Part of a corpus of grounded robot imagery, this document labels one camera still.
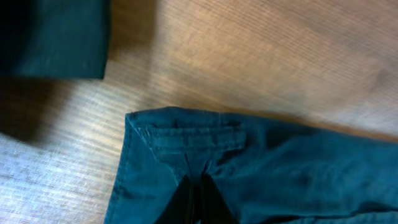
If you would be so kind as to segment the blue shorts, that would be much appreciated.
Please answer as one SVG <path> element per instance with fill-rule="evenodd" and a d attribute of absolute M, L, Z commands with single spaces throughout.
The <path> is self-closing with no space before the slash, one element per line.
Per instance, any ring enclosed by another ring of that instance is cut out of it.
<path fill-rule="evenodd" d="M 166 107 L 129 113 L 106 223 L 155 223 L 186 175 L 239 223 L 396 223 L 397 144 L 277 119 Z"/>

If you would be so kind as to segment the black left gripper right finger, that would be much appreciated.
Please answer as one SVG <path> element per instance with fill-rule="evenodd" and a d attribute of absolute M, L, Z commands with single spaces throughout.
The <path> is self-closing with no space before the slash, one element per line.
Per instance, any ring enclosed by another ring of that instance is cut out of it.
<path fill-rule="evenodd" d="M 213 179 L 208 174 L 201 176 L 201 222 L 204 224 L 238 224 L 223 200 Z"/>

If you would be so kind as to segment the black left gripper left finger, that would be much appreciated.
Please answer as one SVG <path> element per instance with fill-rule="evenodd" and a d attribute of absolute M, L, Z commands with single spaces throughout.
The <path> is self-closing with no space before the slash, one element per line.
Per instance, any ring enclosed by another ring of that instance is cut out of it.
<path fill-rule="evenodd" d="M 155 224 L 193 223 L 193 184 L 185 175 Z"/>

